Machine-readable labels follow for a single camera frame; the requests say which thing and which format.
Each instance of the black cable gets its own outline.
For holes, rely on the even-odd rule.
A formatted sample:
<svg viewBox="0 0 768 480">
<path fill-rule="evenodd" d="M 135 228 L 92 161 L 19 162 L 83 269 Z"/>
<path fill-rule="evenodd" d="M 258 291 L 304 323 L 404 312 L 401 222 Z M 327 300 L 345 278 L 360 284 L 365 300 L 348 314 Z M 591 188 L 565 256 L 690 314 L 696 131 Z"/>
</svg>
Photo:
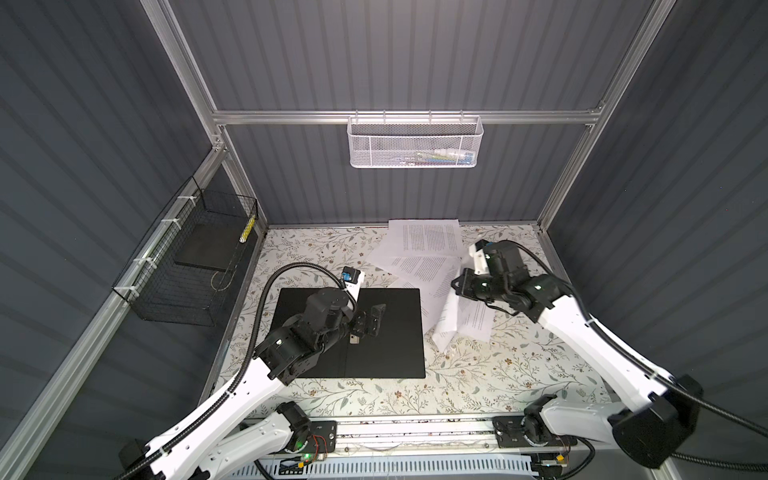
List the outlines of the black cable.
<svg viewBox="0 0 768 480">
<path fill-rule="evenodd" d="M 507 314 L 507 315 L 509 315 L 509 316 L 515 316 L 515 315 L 518 315 L 518 314 L 520 313 L 520 312 L 519 312 L 519 311 L 517 311 L 517 310 L 515 310 L 515 311 L 514 311 L 514 312 L 512 312 L 512 313 L 510 313 L 510 312 L 508 312 L 507 310 L 504 310 L 503 308 L 501 308 L 500 306 L 491 305 L 491 304 L 490 304 L 490 303 L 488 303 L 488 302 L 485 302 L 485 306 L 487 306 L 487 307 L 488 307 L 489 309 L 491 309 L 491 310 L 498 310 L 499 312 L 504 312 L 504 313 L 506 313 L 506 314 Z"/>
<path fill-rule="evenodd" d="M 580 442 L 584 443 L 589 449 L 587 458 L 585 458 L 584 461 L 578 465 L 578 467 L 562 475 L 552 477 L 551 480 L 565 480 L 566 478 L 570 478 L 576 475 L 577 473 L 581 472 L 582 470 L 584 470 L 587 467 L 587 465 L 589 465 L 590 462 L 592 462 L 592 459 L 594 458 L 594 446 L 592 446 L 592 444 L 587 439 L 583 439 L 582 437 L 576 437 L 576 438 L 579 439 Z"/>
<path fill-rule="evenodd" d="M 742 472 L 768 472 L 768 463 L 738 463 L 725 462 L 724 460 L 713 460 L 711 458 L 701 458 L 687 453 L 672 452 L 674 458 L 685 460 L 686 462 L 698 463 L 707 467 L 725 468 L 727 470 L 740 470 Z"/>
<path fill-rule="evenodd" d="M 620 345 L 616 344 L 616 342 L 611 337 L 609 337 L 608 334 L 606 334 L 606 332 L 602 328 L 600 328 L 596 323 L 591 323 L 590 326 L 607 344 L 612 346 L 625 359 L 632 362 L 637 368 L 643 370 L 647 375 L 650 376 L 654 374 L 654 371 L 652 368 L 645 365 L 639 359 L 636 359 L 629 352 L 621 348 Z M 763 427 L 762 425 L 752 422 L 751 420 L 745 419 L 744 417 L 738 416 L 735 413 L 729 412 L 717 405 L 714 405 L 713 403 L 709 403 L 707 400 L 703 400 L 697 396 L 693 396 L 690 393 L 688 393 L 685 389 L 680 388 L 674 382 L 671 382 L 669 379 L 664 378 L 663 376 L 657 376 L 655 379 L 658 382 L 664 384 L 664 386 L 666 386 L 668 389 L 675 391 L 680 396 L 683 396 L 685 399 L 698 404 L 700 407 L 707 409 L 710 412 L 716 415 L 719 415 L 726 420 L 730 420 L 733 423 L 741 425 L 742 427 L 746 427 L 749 430 L 752 430 L 753 432 L 757 433 L 758 435 L 768 438 L 768 429 Z"/>
<path fill-rule="evenodd" d="M 649 367 L 644 362 L 640 361 L 634 355 L 629 353 L 627 350 L 624 349 L 623 346 L 616 343 L 614 339 L 611 338 L 596 322 L 590 322 L 590 320 L 592 320 L 592 317 L 587 311 L 587 308 L 584 304 L 583 299 L 581 298 L 581 295 L 579 295 L 579 293 L 576 291 L 573 285 L 563 280 L 562 278 L 559 278 L 556 275 L 554 275 L 552 271 L 544 264 L 544 262 L 542 262 L 541 259 L 538 258 L 528 248 L 524 247 L 520 243 L 517 243 L 513 240 L 509 240 L 509 241 L 512 242 L 514 245 L 516 245 L 520 250 L 523 250 L 524 252 L 526 252 L 531 258 L 533 258 L 536 261 L 536 263 L 538 263 L 539 266 L 541 266 L 541 268 L 543 268 L 545 272 L 547 272 L 548 275 L 552 276 L 556 282 L 561 284 L 561 287 L 564 288 L 564 291 L 566 293 L 570 292 L 570 294 L 573 295 L 573 297 L 576 300 L 576 303 L 578 304 L 579 310 L 581 311 L 581 315 L 589 323 L 589 326 L 592 328 L 592 330 L 595 333 L 597 333 L 597 335 L 601 339 L 603 339 L 608 345 L 611 346 L 611 348 L 616 350 L 626 360 L 628 360 L 630 363 L 635 365 L 638 369 L 645 372 L 649 377 L 655 374 L 655 371 L 651 367 Z M 752 430 L 758 435 L 768 438 L 768 429 L 766 427 L 759 425 L 755 422 L 752 422 L 749 419 L 745 419 L 744 417 L 741 417 L 735 413 L 729 412 L 717 405 L 714 405 L 713 403 L 708 402 L 707 400 L 700 399 L 697 396 L 691 395 L 690 393 L 688 393 L 688 391 L 686 391 L 685 389 L 682 389 L 676 383 L 672 382 L 671 380 L 663 376 L 655 376 L 654 378 L 658 382 L 666 386 L 668 389 L 675 391 L 675 393 L 677 393 L 678 395 L 684 397 L 685 399 L 693 403 L 698 404 L 698 406 L 700 406 L 701 408 L 707 409 L 710 412 L 716 415 L 719 415 L 726 420 L 730 420 L 731 422 L 736 423 L 737 425 L 741 425 L 742 427 Z M 727 468 L 731 470 L 744 470 L 747 472 L 768 472 L 768 464 L 765 464 L 765 463 L 725 462 L 722 460 L 695 457 L 692 455 L 677 453 L 677 452 L 673 452 L 671 456 L 675 458 L 679 458 L 681 460 L 687 460 L 689 462 L 699 463 L 701 465 L 708 465 L 708 466 L 713 466 L 718 468 Z"/>
<path fill-rule="evenodd" d="M 270 473 L 266 470 L 266 468 L 264 468 L 264 465 L 261 465 L 260 461 L 254 460 L 253 464 L 259 470 L 259 473 L 264 477 L 264 480 L 275 480 L 275 478 L 272 475 L 270 475 Z"/>
<path fill-rule="evenodd" d="M 188 427 L 186 427 L 184 430 L 179 432 L 178 435 L 176 435 L 171 440 L 169 440 L 165 445 L 163 445 L 155 453 L 153 453 L 148 457 L 143 458 L 140 462 L 131 466 L 125 472 L 121 473 L 117 477 L 114 477 L 113 480 L 127 480 L 128 478 L 136 475 L 139 471 L 148 467 L 152 462 L 160 458 L 163 455 L 162 452 L 170 452 L 170 450 L 174 446 L 178 445 L 189 434 L 191 434 L 197 427 L 199 427 L 203 422 L 209 419 L 210 416 L 213 415 L 213 413 L 216 412 L 219 409 L 219 407 L 221 407 L 224 404 L 224 402 L 227 401 L 227 399 L 230 397 L 229 394 L 234 392 L 237 386 L 243 380 L 243 377 L 245 376 L 245 371 L 247 370 L 248 365 L 252 360 L 253 351 L 256 349 L 256 340 L 258 337 L 259 327 L 261 324 L 261 316 L 264 311 L 264 306 L 266 305 L 266 298 L 270 292 L 270 287 L 272 286 L 273 283 L 275 283 L 275 280 L 277 280 L 277 277 L 285 273 L 287 270 L 291 270 L 292 268 L 297 268 L 300 266 L 305 266 L 307 268 L 313 268 L 315 270 L 318 270 L 321 273 L 328 276 L 331 280 L 333 280 L 333 282 L 336 284 L 337 287 L 339 287 L 341 290 L 344 290 L 346 292 L 346 295 L 349 297 L 349 300 L 352 302 L 352 311 L 354 315 L 354 312 L 357 311 L 357 302 L 355 301 L 355 298 L 346 289 L 346 285 L 344 284 L 344 282 L 339 278 L 337 278 L 335 275 L 333 275 L 333 273 L 331 273 L 326 268 L 320 265 L 316 265 L 315 263 L 294 262 L 294 263 L 289 263 L 288 265 L 282 266 L 279 269 L 277 269 L 277 271 L 273 273 L 270 276 L 270 278 L 266 281 L 266 283 L 264 284 L 264 288 L 261 291 L 261 298 L 259 298 L 259 306 L 257 307 L 257 310 L 256 310 L 256 318 L 253 321 L 253 328 L 251 329 L 250 341 L 248 342 L 248 350 L 246 351 L 245 358 L 243 359 L 243 363 L 240 366 L 240 369 L 237 371 L 237 374 L 235 375 L 234 380 L 232 381 L 230 386 L 227 388 L 227 393 L 219 397 L 219 399 L 216 402 L 214 402 L 213 405 L 211 405 L 208 408 L 208 410 L 203 412 L 203 414 L 197 417 L 191 424 L 189 424 Z"/>
</svg>

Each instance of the gray corrugated wall panel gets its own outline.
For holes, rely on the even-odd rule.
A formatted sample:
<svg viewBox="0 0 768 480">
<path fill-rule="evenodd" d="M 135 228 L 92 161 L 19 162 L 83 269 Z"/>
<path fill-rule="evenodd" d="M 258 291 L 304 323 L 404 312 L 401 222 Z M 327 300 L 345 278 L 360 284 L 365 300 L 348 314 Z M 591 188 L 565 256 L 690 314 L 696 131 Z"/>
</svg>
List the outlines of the gray corrugated wall panel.
<svg viewBox="0 0 768 480">
<path fill-rule="evenodd" d="M 0 39 L 5 443 L 210 143 L 137 2 L 3 2 Z"/>
<path fill-rule="evenodd" d="M 601 321 L 763 424 L 767 22 L 765 2 L 678 2 L 549 232 Z M 748 435 L 703 414 L 681 450 L 747 460 Z"/>
<path fill-rule="evenodd" d="M 489 125 L 474 168 L 349 165 L 341 125 L 233 125 L 228 130 L 270 222 L 391 218 L 535 220 L 584 128 Z"/>
<path fill-rule="evenodd" d="M 130 314 L 27 478 L 119 473 L 127 441 L 152 438 L 197 406 L 222 332 Z"/>
<path fill-rule="evenodd" d="M 180 2 L 222 110 L 595 107 L 649 0 Z"/>
<path fill-rule="evenodd" d="M 223 168 L 216 170 L 216 173 L 210 179 L 210 182 L 208 182 L 206 189 L 235 195 L 235 188 L 232 185 L 232 181 L 227 176 L 227 172 L 224 171 Z"/>
</svg>

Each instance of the yellow object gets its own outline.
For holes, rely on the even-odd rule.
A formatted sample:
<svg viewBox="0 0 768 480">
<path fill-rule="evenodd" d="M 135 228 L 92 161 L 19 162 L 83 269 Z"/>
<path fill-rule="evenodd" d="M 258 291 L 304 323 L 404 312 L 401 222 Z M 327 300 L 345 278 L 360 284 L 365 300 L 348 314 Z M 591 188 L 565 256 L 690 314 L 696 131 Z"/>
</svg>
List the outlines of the yellow object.
<svg viewBox="0 0 768 480">
<path fill-rule="evenodd" d="M 248 234 L 253 229 L 254 223 L 256 223 L 256 216 L 251 215 L 250 220 L 248 220 L 248 224 L 245 226 L 245 230 L 243 230 L 243 234 L 240 235 L 240 243 L 245 243 L 245 241 L 248 240 Z"/>
</svg>

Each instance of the red wire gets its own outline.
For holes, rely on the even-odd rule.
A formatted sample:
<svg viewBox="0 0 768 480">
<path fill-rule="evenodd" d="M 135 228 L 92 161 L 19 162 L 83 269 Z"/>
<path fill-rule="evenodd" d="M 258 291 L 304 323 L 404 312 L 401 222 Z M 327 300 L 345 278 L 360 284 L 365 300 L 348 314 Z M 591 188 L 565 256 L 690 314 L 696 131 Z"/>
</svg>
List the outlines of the red wire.
<svg viewBox="0 0 768 480">
<path fill-rule="evenodd" d="M 312 440 L 315 441 L 315 456 L 312 457 L 312 462 L 314 462 L 315 460 L 317 460 L 317 454 L 320 451 L 320 444 L 317 442 L 317 435 L 312 435 Z"/>
<path fill-rule="evenodd" d="M 317 436 L 319 436 L 321 439 L 323 439 L 323 445 L 325 445 L 325 447 L 326 447 L 326 455 L 328 455 L 328 442 L 326 442 L 326 438 L 324 436 L 322 436 L 322 435 L 317 435 Z"/>
</svg>

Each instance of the white cable tray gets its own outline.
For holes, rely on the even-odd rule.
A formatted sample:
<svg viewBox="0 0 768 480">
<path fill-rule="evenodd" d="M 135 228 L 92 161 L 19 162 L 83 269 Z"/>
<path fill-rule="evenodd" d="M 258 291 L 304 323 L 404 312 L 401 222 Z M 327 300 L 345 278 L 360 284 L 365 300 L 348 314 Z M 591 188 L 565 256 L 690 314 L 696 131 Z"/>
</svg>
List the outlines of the white cable tray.
<svg viewBox="0 0 768 480">
<path fill-rule="evenodd" d="M 477 164 L 480 117 L 349 117 L 349 163 L 355 168 L 470 168 Z"/>
<path fill-rule="evenodd" d="M 404 455 L 388 457 L 332 457 L 323 462 L 309 464 L 300 475 L 278 474 L 279 459 L 263 459 L 264 468 L 274 478 L 345 478 L 424 475 L 477 475 L 496 473 L 503 475 L 533 475 L 531 458 L 505 453 L 478 453 L 469 455 Z M 230 474 L 233 480 L 262 480 L 254 464 Z"/>
</svg>

